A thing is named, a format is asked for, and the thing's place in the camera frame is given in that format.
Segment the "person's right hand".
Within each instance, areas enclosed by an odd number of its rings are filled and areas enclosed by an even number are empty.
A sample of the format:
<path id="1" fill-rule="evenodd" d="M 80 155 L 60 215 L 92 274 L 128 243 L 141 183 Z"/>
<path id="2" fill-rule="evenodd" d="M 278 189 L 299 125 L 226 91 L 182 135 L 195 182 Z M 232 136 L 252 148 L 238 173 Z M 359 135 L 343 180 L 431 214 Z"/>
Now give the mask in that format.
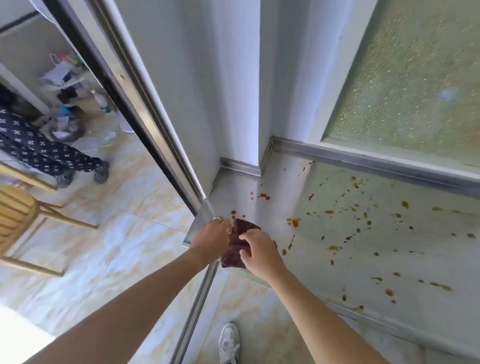
<path id="1" fill-rule="evenodd" d="M 287 272 L 277 246 L 268 233 L 250 229 L 239 239 L 248 243 L 252 250 L 253 264 L 244 264 L 253 275 L 273 286 Z"/>

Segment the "person's left hand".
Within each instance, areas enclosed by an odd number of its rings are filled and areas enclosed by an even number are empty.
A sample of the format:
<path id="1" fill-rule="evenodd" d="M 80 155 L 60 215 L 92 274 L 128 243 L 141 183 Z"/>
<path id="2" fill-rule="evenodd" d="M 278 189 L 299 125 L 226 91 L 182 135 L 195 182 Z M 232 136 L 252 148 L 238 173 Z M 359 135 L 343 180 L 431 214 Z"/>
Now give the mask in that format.
<path id="1" fill-rule="evenodd" d="M 227 252 L 229 241 L 215 241 L 208 238 L 208 223 L 204 224 L 195 234 L 190 243 L 189 252 L 202 264 L 207 266 L 221 258 Z"/>

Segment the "dark red cleaning cloth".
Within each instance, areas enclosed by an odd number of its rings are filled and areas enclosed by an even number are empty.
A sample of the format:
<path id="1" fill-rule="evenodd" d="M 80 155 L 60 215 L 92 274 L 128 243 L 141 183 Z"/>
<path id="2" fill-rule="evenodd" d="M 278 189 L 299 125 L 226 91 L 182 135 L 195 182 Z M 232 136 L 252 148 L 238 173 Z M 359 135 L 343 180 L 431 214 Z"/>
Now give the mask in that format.
<path id="1" fill-rule="evenodd" d="M 245 248 L 249 249 L 250 247 L 248 243 L 241 240 L 239 236 L 246 233 L 250 229 L 261 229 L 257 227 L 253 228 L 254 224 L 248 221 L 240 220 L 240 223 L 238 221 L 239 220 L 236 219 L 233 224 L 232 232 L 230 234 L 229 247 L 228 250 L 222 255 L 220 263 L 222 268 L 244 268 L 248 270 L 241 260 L 240 251 Z"/>

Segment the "person's right forearm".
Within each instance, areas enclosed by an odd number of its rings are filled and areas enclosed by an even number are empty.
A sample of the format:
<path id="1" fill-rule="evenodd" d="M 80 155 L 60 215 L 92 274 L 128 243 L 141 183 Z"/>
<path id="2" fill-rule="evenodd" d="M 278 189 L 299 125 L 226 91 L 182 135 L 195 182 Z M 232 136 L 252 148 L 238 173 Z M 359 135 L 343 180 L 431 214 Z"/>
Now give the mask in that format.
<path id="1" fill-rule="evenodd" d="M 310 292 L 289 270 L 256 273 L 278 295 L 315 364 L 388 364 L 354 329 Z"/>

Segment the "person's left forearm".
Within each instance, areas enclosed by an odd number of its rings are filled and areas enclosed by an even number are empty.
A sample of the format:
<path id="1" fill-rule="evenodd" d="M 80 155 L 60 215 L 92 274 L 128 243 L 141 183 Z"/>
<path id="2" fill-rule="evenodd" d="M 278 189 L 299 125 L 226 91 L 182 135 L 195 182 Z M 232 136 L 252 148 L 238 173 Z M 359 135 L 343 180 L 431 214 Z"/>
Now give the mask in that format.
<path id="1" fill-rule="evenodd" d="M 165 310 L 216 258 L 190 248 L 57 337 L 23 364 L 128 364 Z"/>

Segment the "metal floor door track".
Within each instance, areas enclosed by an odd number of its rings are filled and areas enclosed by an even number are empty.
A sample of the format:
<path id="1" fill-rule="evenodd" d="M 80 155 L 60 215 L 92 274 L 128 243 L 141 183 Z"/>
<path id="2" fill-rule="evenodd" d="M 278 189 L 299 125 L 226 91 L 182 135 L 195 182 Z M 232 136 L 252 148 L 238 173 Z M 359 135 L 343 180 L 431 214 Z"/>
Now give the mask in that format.
<path id="1" fill-rule="evenodd" d="M 208 265 L 169 364 L 182 364 L 218 267 L 218 260 Z"/>

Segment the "white sneaker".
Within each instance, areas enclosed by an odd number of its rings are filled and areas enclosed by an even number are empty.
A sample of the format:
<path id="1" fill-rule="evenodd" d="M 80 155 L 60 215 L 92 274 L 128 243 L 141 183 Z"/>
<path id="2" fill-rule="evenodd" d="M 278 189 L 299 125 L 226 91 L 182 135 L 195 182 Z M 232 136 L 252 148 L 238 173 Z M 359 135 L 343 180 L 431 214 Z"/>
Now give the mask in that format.
<path id="1" fill-rule="evenodd" d="M 219 335 L 218 354 L 220 364 L 240 364 L 241 335 L 234 322 L 227 322 Z"/>

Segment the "clear plastic container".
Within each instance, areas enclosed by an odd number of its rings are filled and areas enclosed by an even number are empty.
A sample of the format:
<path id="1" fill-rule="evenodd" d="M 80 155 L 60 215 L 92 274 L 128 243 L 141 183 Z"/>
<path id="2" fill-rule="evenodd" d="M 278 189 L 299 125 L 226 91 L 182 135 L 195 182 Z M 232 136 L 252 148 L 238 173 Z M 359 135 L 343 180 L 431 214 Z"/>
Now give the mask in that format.
<path id="1" fill-rule="evenodd" d="M 93 138 L 99 147 L 109 147 L 116 142 L 119 133 L 117 122 L 105 123 L 93 133 Z"/>

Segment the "clear plastic bottle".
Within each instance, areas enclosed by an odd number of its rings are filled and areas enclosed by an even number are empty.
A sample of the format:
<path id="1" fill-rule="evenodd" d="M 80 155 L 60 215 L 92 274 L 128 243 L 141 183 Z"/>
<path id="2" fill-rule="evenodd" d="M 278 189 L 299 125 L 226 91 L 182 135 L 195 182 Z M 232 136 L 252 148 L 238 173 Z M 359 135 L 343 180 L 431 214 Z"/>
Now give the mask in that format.
<path id="1" fill-rule="evenodd" d="M 103 94 L 99 93 L 95 89 L 91 89 L 90 93 L 92 94 L 94 100 L 98 104 L 102 113 L 110 114 L 113 111 L 109 101 L 107 100 L 107 98 Z"/>

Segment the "grey waste bin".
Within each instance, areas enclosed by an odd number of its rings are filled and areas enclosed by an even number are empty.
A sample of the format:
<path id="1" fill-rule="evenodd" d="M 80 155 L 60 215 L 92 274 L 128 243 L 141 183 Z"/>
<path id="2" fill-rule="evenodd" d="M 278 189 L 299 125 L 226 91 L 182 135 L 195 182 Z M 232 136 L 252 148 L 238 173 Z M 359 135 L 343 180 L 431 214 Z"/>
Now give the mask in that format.
<path id="1" fill-rule="evenodd" d="M 47 137 L 54 142 L 73 143 L 86 133 L 80 119 L 74 116 L 51 118 L 45 126 Z"/>

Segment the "wooden chair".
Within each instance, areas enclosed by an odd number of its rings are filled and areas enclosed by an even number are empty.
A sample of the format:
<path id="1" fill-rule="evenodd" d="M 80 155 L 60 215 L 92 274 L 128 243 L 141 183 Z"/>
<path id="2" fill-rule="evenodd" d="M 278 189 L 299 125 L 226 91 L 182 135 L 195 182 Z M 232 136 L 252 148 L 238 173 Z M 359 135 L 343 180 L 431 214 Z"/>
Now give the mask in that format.
<path id="1" fill-rule="evenodd" d="M 16 185 L 0 185 L 0 263 L 51 277 L 63 277 L 64 273 L 7 256 L 7 252 L 30 229 L 39 216 L 73 226 L 98 230 L 99 226 L 63 215 L 63 207 L 33 197 Z"/>

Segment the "white paper bag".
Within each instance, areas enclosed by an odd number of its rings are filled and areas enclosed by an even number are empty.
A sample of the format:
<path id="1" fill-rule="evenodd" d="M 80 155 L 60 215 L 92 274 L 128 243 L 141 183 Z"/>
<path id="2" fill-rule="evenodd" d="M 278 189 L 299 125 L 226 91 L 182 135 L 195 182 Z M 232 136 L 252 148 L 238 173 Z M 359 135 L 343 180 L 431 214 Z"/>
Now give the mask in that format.
<path id="1" fill-rule="evenodd" d="M 60 87 L 70 80 L 75 74 L 76 65 L 66 53 L 50 53 L 54 67 L 40 77 L 40 82 L 45 85 Z"/>

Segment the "frosted glass window pane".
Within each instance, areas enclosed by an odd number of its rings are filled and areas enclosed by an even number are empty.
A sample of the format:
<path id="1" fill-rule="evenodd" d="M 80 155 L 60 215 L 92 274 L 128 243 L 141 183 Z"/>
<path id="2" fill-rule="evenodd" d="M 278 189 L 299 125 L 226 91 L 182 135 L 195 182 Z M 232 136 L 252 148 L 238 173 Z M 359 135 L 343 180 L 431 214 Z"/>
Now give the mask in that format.
<path id="1" fill-rule="evenodd" d="M 480 0 L 378 0 L 324 136 L 480 167 Z"/>

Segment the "metal window rail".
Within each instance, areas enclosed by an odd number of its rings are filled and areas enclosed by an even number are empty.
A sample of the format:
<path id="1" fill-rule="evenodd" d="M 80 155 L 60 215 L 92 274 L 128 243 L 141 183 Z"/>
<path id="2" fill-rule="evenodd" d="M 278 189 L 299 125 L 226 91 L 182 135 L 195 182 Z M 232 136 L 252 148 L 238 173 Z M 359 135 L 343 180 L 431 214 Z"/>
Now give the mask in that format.
<path id="1" fill-rule="evenodd" d="M 313 161 L 338 164 L 358 171 L 384 175 L 480 200 L 480 176 L 478 174 L 471 177 L 466 172 L 438 167 L 425 162 L 376 155 L 328 142 L 314 145 L 278 136 L 272 136 L 264 150 L 259 165 L 261 174 L 265 172 L 273 151 Z"/>

